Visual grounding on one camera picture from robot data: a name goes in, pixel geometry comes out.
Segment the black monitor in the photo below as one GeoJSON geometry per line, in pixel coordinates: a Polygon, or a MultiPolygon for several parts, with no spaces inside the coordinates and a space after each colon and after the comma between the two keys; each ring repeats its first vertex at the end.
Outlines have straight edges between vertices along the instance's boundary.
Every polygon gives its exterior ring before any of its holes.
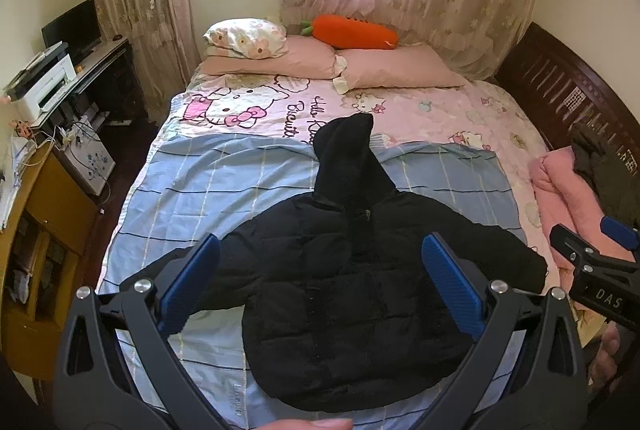
{"type": "Polygon", "coordinates": [[[59,16],[42,29],[48,48],[63,41],[74,65],[80,64],[95,46],[100,44],[100,26],[94,0],[86,0],[59,16]]]}

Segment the desk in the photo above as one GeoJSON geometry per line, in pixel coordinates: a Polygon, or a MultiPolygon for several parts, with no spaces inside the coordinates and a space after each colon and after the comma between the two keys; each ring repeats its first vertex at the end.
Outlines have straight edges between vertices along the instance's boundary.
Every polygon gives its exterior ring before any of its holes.
{"type": "Polygon", "coordinates": [[[34,166],[24,171],[7,226],[0,234],[0,342],[13,370],[51,381],[97,207],[55,158],[49,144],[36,151],[30,165],[34,166]],[[17,267],[19,237],[20,253],[27,254],[33,274],[26,304],[14,301],[6,290],[17,267]]]}
{"type": "Polygon", "coordinates": [[[98,103],[101,110],[131,119],[145,115],[140,82],[133,67],[133,50],[127,37],[97,46],[79,66],[82,66],[82,70],[76,79],[67,85],[58,102],[31,124],[32,128],[43,127],[65,100],[79,97],[89,90],[91,84],[106,79],[110,81],[107,89],[91,89],[91,94],[97,96],[94,101],[103,102],[98,103]]]}

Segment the folded pink blanket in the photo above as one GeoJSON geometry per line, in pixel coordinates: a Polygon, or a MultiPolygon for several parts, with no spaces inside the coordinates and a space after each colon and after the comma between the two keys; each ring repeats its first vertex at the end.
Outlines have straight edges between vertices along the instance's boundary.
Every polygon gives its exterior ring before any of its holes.
{"type": "MultiPolygon", "coordinates": [[[[529,166],[546,239],[549,239],[551,228],[561,223],[578,233],[601,254],[633,262],[629,251],[600,231],[600,220],[604,214],[598,199],[573,168],[574,152],[571,147],[549,152],[529,166]]],[[[556,250],[551,251],[559,268],[560,285],[569,291],[574,281],[574,266],[556,250]]]]}

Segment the hand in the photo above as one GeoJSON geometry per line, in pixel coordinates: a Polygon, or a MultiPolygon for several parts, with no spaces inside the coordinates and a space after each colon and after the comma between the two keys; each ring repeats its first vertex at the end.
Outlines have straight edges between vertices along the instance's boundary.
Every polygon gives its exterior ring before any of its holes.
{"type": "MultiPolygon", "coordinates": [[[[615,322],[610,322],[607,330],[602,335],[602,341],[600,342],[600,349],[596,355],[596,358],[591,362],[589,367],[589,376],[593,380],[593,388],[596,390],[601,389],[607,381],[613,378],[617,371],[618,366],[613,360],[613,356],[616,355],[620,349],[620,332],[615,322]]],[[[613,392],[618,386],[620,378],[611,384],[610,392],[613,392]]]]}
{"type": "Polygon", "coordinates": [[[351,430],[351,419],[320,419],[318,421],[302,421],[297,419],[281,419],[257,430],[351,430]]]}

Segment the white floral pillow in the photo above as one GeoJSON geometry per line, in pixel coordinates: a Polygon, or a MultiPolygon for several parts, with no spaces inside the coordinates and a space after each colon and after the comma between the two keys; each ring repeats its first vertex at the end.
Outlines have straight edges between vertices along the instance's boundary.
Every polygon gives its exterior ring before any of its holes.
{"type": "Polygon", "coordinates": [[[287,30],[264,19],[229,19],[211,26],[204,38],[219,56],[276,58],[289,51],[287,30]]]}

